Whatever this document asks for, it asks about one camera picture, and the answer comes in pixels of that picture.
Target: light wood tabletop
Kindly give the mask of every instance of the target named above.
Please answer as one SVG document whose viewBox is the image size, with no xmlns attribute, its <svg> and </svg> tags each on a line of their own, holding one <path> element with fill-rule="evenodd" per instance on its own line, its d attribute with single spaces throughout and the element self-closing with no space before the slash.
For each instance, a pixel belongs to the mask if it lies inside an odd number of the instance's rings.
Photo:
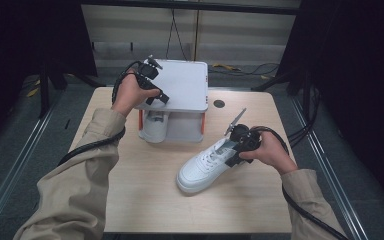
<svg viewBox="0 0 384 240">
<path fill-rule="evenodd" d="M 96 108 L 111 107 L 112 88 L 95 90 L 71 148 L 80 140 Z M 183 194 L 176 175 L 191 157 L 223 137 L 246 107 L 239 123 L 266 126 L 287 137 L 268 93 L 210 90 L 202 142 L 147 143 L 138 136 L 138 110 L 127 118 L 120 160 L 110 173 L 105 232 L 119 233 L 287 233 L 291 223 L 281 180 L 258 160 L 224 172 L 208 189 Z M 223 108 L 213 102 L 222 100 Z"/>
</svg>

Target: forearm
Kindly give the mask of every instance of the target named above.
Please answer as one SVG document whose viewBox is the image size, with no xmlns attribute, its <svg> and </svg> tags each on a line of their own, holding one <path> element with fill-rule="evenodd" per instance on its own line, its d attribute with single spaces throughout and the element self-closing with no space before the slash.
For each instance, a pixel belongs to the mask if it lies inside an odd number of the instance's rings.
<svg viewBox="0 0 384 240">
<path fill-rule="evenodd" d="M 124 123 L 120 113 L 96 110 L 77 147 L 114 136 Z M 37 184 L 39 208 L 14 239 L 100 239 L 117 146 L 118 141 L 79 154 L 44 176 Z"/>
<path fill-rule="evenodd" d="M 283 186 L 291 198 L 304 210 L 345 235 L 329 203 L 323 197 L 313 170 L 296 170 L 281 176 Z M 302 217 L 289 206 L 292 239 L 335 239 L 321 227 Z"/>
</svg>

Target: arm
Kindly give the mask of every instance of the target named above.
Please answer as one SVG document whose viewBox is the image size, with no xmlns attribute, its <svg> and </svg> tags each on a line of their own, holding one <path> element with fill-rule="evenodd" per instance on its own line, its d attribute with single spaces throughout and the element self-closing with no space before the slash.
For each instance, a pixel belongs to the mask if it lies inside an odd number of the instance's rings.
<svg viewBox="0 0 384 240">
<path fill-rule="evenodd" d="M 111 109 L 95 111 L 77 147 L 119 133 L 132 108 L 158 94 L 157 89 L 140 89 L 135 76 L 127 75 Z M 79 154 L 40 179 L 39 208 L 14 239 L 101 239 L 108 174 L 118 161 L 117 146 L 118 142 Z"/>
<path fill-rule="evenodd" d="M 261 145 L 257 150 L 242 152 L 244 159 L 258 159 L 274 167 L 280 174 L 283 186 L 291 198 L 304 210 L 319 218 L 345 236 L 329 203 L 323 197 L 313 170 L 299 170 L 270 132 L 261 132 Z M 292 222 L 292 239 L 335 239 L 328 232 L 302 217 L 289 206 Z"/>
</svg>

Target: white sneaker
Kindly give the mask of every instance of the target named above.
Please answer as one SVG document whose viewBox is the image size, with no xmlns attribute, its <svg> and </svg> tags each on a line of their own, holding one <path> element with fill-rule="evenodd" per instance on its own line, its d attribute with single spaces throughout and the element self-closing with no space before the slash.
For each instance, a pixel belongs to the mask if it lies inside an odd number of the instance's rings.
<svg viewBox="0 0 384 240">
<path fill-rule="evenodd" d="M 169 112 L 143 111 L 143 128 L 139 136 L 150 143 L 164 141 L 167 135 L 167 122 Z"/>
<path fill-rule="evenodd" d="M 189 159 L 177 174 L 177 185 L 186 193 L 196 193 L 209 187 L 224 171 L 230 168 L 226 161 L 236 151 L 236 142 L 223 138 L 207 150 Z"/>
</svg>

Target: gray carpet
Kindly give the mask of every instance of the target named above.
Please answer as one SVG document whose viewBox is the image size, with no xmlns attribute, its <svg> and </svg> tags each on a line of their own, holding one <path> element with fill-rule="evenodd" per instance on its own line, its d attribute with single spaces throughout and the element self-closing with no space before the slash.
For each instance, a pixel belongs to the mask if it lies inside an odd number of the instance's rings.
<svg viewBox="0 0 384 240">
<path fill-rule="evenodd" d="M 244 71 L 251 72 L 256 66 L 240 66 Z M 259 69 L 260 73 L 269 71 L 272 66 Z M 118 68 L 99 68 L 100 78 L 104 84 L 113 84 L 118 75 Z M 69 85 L 62 93 L 55 112 L 44 131 L 36 149 L 23 171 L 13 193 L 10 195 L 0 215 L 0 239 L 11 239 L 18 227 L 35 211 L 39 200 L 36 182 L 44 174 L 52 170 L 60 158 L 68 151 L 77 127 L 93 93 L 93 88 L 83 82 L 67 77 Z M 210 87 L 229 89 L 249 89 L 267 80 L 260 76 L 247 75 L 233 77 L 220 73 L 210 73 Z M 301 128 L 292 101 L 287 96 L 287 84 L 271 87 L 270 92 L 275 100 L 287 134 Z M 40 111 L 40 97 L 35 95 L 26 98 L 26 88 L 21 94 L 14 110 L 8 117 L 6 125 L 0 131 L 0 184 L 12 163 L 18 156 L 25 141 L 28 139 Z M 55 100 L 56 91 L 51 92 L 51 100 Z M 328 158 L 343 185 L 347 196 L 360 217 L 369 239 L 384 239 L 384 193 L 364 165 L 355 157 L 346 140 L 342 139 L 338 130 L 323 104 L 315 123 L 315 132 L 321 141 Z M 293 149 L 299 167 L 311 168 L 318 172 L 319 184 L 326 199 L 331 203 L 336 215 L 348 236 L 352 235 L 346 219 L 339 209 L 333 193 L 323 176 L 316 157 L 304 139 Z M 253 235 L 150 235 L 150 234 L 105 234 L 104 239 L 290 239 L 288 234 L 253 234 Z"/>
</svg>

